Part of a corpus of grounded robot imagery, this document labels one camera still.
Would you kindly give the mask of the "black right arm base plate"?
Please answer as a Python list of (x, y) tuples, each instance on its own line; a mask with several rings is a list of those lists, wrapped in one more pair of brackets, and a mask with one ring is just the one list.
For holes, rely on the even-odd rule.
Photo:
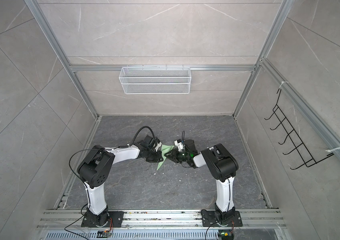
[(228, 212), (201, 210), (204, 227), (242, 227), (243, 222), (239, 211), (235, 209)]

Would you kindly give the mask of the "small circuit board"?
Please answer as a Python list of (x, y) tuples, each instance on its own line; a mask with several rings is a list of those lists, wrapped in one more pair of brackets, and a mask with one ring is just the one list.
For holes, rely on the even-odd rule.
[(113, 231), (111, 230), (104, 230), (98, 231), (96, 237), (97, 238), (110, 238), (113, 235)]
[(219, 240), (234, 240), (235, 235), (232, 231), (219, 231), (218, 239)]

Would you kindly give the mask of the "left small circuit board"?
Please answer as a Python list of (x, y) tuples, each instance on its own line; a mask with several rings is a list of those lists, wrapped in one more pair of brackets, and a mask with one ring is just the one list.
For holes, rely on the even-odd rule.
[(113, 231), (111, 230), (104, 230), (98, 231), (96, 237), (97, 238), (110, 238), (113, 235)]

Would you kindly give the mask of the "aluminium frame rail front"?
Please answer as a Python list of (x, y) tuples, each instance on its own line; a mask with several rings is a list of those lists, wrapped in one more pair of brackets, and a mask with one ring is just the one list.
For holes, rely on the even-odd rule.
[[(286, 229), (285, 221), (277, 209), (240, 209), (224, 222), (217, 223), (214, 211), (202, 210), (110, 210), (113, 227), (117, 230), (150, 229)], [(46, 210), (36, 229), (62, 229), (67, 225), (80, 228), (89, 218), (80, 210)]]

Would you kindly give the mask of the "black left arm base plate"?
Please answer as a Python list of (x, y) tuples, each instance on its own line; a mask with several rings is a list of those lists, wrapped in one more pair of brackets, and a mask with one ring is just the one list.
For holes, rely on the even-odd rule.
[(84, 214), (81, 227), (88, 228), (109, 228), (112, 224), (114, 228), (120, 228), (124, 217), (123, 211), (105, 211), (100, 215), (95, 215), (91, 211)]

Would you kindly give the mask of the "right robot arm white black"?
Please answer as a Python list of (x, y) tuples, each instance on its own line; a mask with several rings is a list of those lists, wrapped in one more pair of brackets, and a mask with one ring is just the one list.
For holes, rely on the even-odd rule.
[(233, 198), (233, 184), (239, 169), (237, 160), (222, 144), (216, 144), (200, 153), (193, 140), (177, 140), (175, 145), (174, 149), (164, 154), (166, 158), (178, 164), (187, 163), (194, 169), (207, 166), (216, 180), (215, 210), (201, 210), (203, 226), (226, 226), (232, 223), (235, 227), (241, 227), (241, 217), (236, 211)]

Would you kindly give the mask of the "light green paper sheet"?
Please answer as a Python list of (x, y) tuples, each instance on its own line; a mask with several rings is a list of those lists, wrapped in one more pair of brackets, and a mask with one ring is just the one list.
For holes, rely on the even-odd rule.
[(157, 168), (156, 168), (157, 171), (159, 170), (159, 168), (163, 165), (163, 163), (164, 163), (165, 160), (166, 160), (165, 154), (169, 153), (169, 152), (170, 152), (171, 150), (173, 150), (173, 149), (174, 149), (174, 146), (173, 146), (173, 145), (171, 145), (171, 146), (162, 145), (162, 146), (161, 146), (161, 157), (162, 157), (163, 161), (158, 163)]

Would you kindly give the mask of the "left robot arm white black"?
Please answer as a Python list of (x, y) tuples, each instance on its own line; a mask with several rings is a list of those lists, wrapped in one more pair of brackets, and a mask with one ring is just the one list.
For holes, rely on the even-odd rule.
[(89, 150), (77, 168), (78, 176), (84, 183), (88, 200), (82, 222), (83, 227), (103, 227), (111, 220), (105, 200), (104, 184), (113, 164), (140, 158), (150, 163), (162, 162), (161, 146), (162, 143), (157, 137), (147, 135), (137, 144), (111, 149), (95, 145)]

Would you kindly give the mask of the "right small circuit board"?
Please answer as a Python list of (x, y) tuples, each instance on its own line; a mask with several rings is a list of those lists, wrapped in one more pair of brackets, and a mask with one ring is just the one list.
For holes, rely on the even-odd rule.
[(235, 235), (232, 231), (219, 231), (218, 239), (219, 240), (234, 240)]

